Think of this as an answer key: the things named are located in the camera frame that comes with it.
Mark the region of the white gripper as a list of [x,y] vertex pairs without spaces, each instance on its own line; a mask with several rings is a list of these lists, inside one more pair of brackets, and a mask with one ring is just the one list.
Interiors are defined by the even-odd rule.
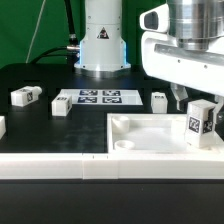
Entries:
[[176,108],[186,87],[215,96],[213,120],[224,121],[224,4],[163,4],[140,15],[142,65],[170,82]]

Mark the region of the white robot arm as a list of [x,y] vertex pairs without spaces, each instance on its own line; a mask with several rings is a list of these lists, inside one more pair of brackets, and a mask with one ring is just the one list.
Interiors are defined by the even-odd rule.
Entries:
[[[85,0],[85,36],[75,67],[100,77],[126,69],[122,0]],[[145,73],[171,83],[178,101],[187,87],[213,94],[213,119],[224,120],[224,0],[165,0],[140,15]]]

